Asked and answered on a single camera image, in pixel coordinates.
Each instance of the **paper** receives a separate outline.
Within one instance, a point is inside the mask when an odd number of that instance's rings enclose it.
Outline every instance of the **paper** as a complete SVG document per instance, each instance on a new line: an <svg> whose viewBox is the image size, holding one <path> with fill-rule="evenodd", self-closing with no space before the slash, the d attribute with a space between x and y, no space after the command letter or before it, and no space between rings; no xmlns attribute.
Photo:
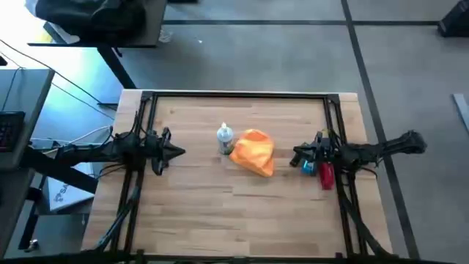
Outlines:
<svg viewBox="0 0 469 264"><path fill-rule="evenodd" d="M76 164L73 168L86 175L93 174L91 163ZM94 194L75 188L51 177L48 177L47 181L49 188L49 208L51 211L67 208L95 196Z"/></svg>

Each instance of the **clear bottle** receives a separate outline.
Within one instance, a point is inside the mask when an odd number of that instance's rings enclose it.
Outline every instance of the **clear bottle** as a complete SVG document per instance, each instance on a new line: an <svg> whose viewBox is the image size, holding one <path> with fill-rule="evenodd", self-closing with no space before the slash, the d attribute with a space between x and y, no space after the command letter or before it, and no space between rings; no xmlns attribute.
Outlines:
<svg viewBox="0 0 469 264"><path fill-rule="evenodd" d="M218 149L221 154L229 155L233 150L233 130L225 122L217 131Z"/></svg>

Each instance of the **red bottle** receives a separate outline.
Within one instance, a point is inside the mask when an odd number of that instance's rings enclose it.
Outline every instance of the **red bottle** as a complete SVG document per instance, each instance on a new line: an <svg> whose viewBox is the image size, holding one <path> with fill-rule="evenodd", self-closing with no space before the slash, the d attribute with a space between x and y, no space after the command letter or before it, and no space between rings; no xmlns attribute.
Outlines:
<svg viewBox="0 0 469 264"><path fill-rule="evenodd" d="M319 165L320 181L323 190L331 190L334 186L334 167L331 163L321 162Z"/></svg>

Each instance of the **orange plastic bag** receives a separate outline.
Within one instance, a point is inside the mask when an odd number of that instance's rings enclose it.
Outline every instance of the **orange plastic bag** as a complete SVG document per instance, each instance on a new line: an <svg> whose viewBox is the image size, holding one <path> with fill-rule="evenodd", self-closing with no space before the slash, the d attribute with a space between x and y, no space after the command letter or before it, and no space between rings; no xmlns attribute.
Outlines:
<svg viewBox="0 0 469 264"><path fill-rule="evenodd" d="M273 141L264 132L248 129L234 144L232 161L264 177L273 175Z"/></svg>

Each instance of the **wooden tabletop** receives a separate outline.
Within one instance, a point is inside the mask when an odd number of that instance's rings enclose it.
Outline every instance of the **wooden tabletop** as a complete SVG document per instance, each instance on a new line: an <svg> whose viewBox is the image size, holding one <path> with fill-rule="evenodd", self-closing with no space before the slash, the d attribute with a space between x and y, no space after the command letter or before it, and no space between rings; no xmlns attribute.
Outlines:
<svg viewBox="0 0 469 264"><path fill-rule="evenodd" d="M117 133L130 130L140 97L141 90L123 91L114 123ZM366 142L357 95L339 97L348 141ZM222 122L233 128L235 137L249 128L271 135L273 177L255 175L218 153L216 131ZM156 131L164 126L172 132L171 143L187 153L171 160L162 177L147 165L133 251L252 257L334 257L345 252L335 190L323 191L317 177L289 166L293 146L312 141L325 127L322 102L159 97ZM123 178L123 170L101 178L83 249L95 245L115 219ZM375 176L359 172L356 186L363 221L392 252Z"/></svg>

